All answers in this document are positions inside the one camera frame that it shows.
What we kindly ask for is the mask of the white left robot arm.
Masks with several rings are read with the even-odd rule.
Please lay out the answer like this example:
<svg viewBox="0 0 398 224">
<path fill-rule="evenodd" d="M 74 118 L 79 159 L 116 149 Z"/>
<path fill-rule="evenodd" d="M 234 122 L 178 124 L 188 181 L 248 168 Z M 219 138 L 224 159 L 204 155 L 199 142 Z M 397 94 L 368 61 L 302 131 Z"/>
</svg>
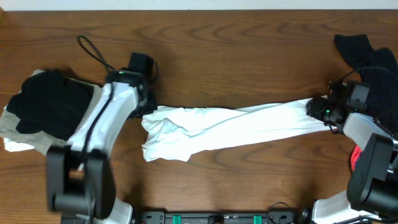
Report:
<svg viewBox="0 0 398 224">
<path fill-rule="evenodd" d="M 64 147 L 46 154 L 47 205 L 81 223 L 131 223 L 133 208 L 116 197 L 110 157 L 127 119 L 156 109 L 148 72 L 113 70 L 101 98 Z"/>
</svg>

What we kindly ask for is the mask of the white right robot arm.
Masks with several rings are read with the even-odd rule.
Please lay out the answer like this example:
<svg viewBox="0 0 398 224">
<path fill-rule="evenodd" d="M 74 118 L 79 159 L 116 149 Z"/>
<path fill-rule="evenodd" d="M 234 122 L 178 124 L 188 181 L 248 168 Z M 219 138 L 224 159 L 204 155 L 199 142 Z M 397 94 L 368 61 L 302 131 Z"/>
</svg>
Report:
<svg viewBox="0 0 398 224">
<path fill-rule="evenodd" d="M 367 84 L 330 83 L 330 94 L 313 98 L 307 114 L 352 139 L 360 149 L 347 189 L 312 208 L 312 223 L 397 223 L 397 140 L 366 114 Z"/>
</svg>

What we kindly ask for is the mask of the white printed t-shirt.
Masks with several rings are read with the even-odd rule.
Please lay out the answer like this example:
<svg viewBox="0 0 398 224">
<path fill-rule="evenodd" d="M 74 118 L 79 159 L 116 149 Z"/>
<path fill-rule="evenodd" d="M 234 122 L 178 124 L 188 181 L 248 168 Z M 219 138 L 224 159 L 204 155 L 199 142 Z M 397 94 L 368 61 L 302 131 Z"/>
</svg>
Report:
<svg viewBox="0 0 398 224">
<path fill-rule="evenodd" d="M 306 114 L 309 99 L 238 108 L 174 108 L 159 106 L 145 115 L 148 132 L 142 146 L 147 162 L 187 162 L 192 154 L 327 131 Z"/>
</svg>

